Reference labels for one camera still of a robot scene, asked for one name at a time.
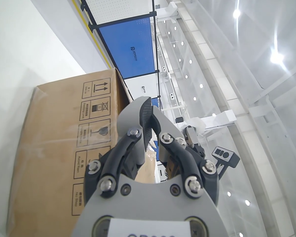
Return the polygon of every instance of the ceiling light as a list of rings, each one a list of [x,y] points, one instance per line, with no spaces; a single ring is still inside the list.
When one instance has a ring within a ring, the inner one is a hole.
[[[278,52],[272,52],[270,61],[275,64],[283,64],[284,55]]]
[[[239,9],[236,9],[234,10],[234,13],[232,14],[232,16],[235,18],[235,19],[238,19],[239,16],[240,16],[241,12],[239,11]]]

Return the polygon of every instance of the ceiling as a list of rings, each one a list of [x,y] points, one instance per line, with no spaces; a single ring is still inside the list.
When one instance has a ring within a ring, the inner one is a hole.
[[[181,1],[247,107],[268,107],[254,120],[296,220],[296,0]],[[282,62],[271,62],[276,51]]]
[[[158,22],[158,40],[161,41],[161,49],[158,53],[159,63],[161,69],[166,66],[171,76],[169,79],[168,73],[163,72],[160,75],[160,87],[162,88],[165,84],[169,93],[176,94],[179,102],[187,106],[186,110],[190,118],[219,113],[220,110],[210,89],[211,84],[207,83],[197,63],[190,47],[192,43],[181,22],[180,19],[175,23],[170,20]],[[176,101],[171,100],[167,94],[162,94],[161,100],[176,106]],[[176,118],[181,115],[177,110],[173,112]],[[205,150],[206,158],[213,162],[216,160],[211,154],[216,146],[238,153],[227,127],[211,131],[199,140]],[[220,180],[218,210],[228,236],[240,236],[239,234],[246,237],[266,236],[261,212],[242,161],[235,169],[227,169]]]

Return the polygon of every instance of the black metal frame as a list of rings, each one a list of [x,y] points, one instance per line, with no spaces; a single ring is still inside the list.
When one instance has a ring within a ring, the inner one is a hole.
[[[81,0],[81,6],[80,6],[81,10],[86,10],[88,16],[89,16],[89,19],[91,20],[91,22],[89,22],[88,26],[90,28],[90,30],[93,32],[93,30],[95,30],[102,43],[103,43],[103,46],[104,48],[106,49],[106,51],[108,52],[108,55],[109,57],[111,58],[112,60],[112,63],[114,65],[115,68],[118,69],[118,66],[104,40],[104,37],[100,31],[100,28],[101,27],[106,27],[106,26],[110,26],[110,25],[114,25],[114,24],[118,24],[118,23],[123,23],[123,22],[128,22],[128,21],[132,21],[132,20],[139,20],[139,19],[144,19],[144,18],[148,18],[148,17],[153,17],[153,24],[154,24],[154,32],[155,32],[155,49],[156,49],[156,62],[157,62],[157,70],[155,73],[158,74],[158,94],[159,94],[159,97],[160,97],[160,79],[159,79],[159,64],[158,64],[158,53],[157,53],[157,31],[156,31],[156,15],[157,15],[157,12],[155,11],[155,1],[152,0],[152,11],[149,13],[149,14],[145,14],[145,15],[138,15],[138,16],[135,16],[135,17],[130,17],[130,18],[125,18],[125,19],[121,19],[121,20],[116,20],[116,21],[111,21],[111,22],[107,22],[107,23],[103,23],[103,24],[97,24],[92,13],[91,13],[91,10],[86,2],[86,0]]]

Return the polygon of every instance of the gray gripper housing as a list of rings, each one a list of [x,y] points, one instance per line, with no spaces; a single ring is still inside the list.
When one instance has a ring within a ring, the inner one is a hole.
[[[145,162],[147,145],[152,137],[151,113],[151,98],[139,97],[125,107],[117,119],[118,140],[131,128],[139,128],[143,133],[132,149],[137,165]]]

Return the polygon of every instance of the white ceiling beam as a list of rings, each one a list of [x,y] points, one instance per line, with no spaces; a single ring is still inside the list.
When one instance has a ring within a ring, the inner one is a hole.
[[[291,76],[293,76],[296,73],[296,66],[291,69],[291,71],[288,71],[284,76],[279,78],[277,81],[275,81],[271,86],[269,86],[267,89],[262,91],[256,98],[253,99],[251,104],[257,102],[259,99],[263,98],[265,95],[269,94],[272,90],[277,88],[279,85],[281,85],[284,81],[288,80]]]
[[[272,101],[275,108],[285,106],[296,99],[296,86]]]

